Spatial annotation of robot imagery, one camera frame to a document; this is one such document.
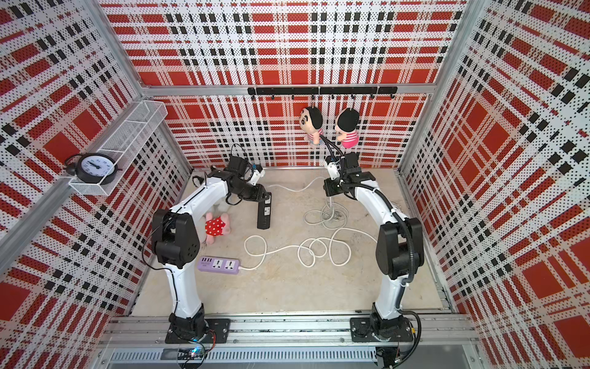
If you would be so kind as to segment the purple power strip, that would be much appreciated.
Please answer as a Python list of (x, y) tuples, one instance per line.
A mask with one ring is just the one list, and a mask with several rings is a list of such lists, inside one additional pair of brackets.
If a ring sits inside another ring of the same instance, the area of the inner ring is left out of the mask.
[(198, 261), (197, 269), (200, 272), (237, 275), (240, 269), (240, 262), (233, 258), (202, 256)]

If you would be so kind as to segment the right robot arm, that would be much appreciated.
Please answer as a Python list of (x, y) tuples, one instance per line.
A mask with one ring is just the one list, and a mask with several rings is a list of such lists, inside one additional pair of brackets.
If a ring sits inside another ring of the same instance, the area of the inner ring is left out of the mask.
[(425, 262), (421, 222), (390, 202), (375, 176), (362, 171), (358, 154), (330, 155), (324, 167), (330, 175), (324, 181), (326, 196), (346, 195), (359, 201), (378, 226), (375, 257), (383, 275), (380, 293), (368, 318), (350, 320), (352, 341), (416, 341), (418, 333), (408, 318), (412, 312), (402, 309), (402, 299)]

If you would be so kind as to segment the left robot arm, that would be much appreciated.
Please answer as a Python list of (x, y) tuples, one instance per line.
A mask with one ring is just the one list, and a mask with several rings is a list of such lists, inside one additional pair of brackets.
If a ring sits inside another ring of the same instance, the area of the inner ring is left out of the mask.
[(261, 165), (231, 156), (223, 169), (197, 177), (197, 188), (169, 209), (155, 212), (152, 220), (151, 250), (161, 269), (167, 272), (173, 298), (167, 344), (197, 342), (210, 333), (204, 304), (195, 279), (201, 239), (197, 222), (219, 201), (236, 195), (241, 201), (262, 203), (270, 194), (258, 181), (264, 177)]

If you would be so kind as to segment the black power strip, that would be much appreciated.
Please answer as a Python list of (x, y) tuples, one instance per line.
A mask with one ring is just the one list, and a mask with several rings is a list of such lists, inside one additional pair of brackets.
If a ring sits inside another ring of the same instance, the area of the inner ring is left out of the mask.
[(272, 207), (272, 193), (268, 192), (265, 199), (258, 204), (258, 221), (257, 228), (267, 230), (270, 228)]

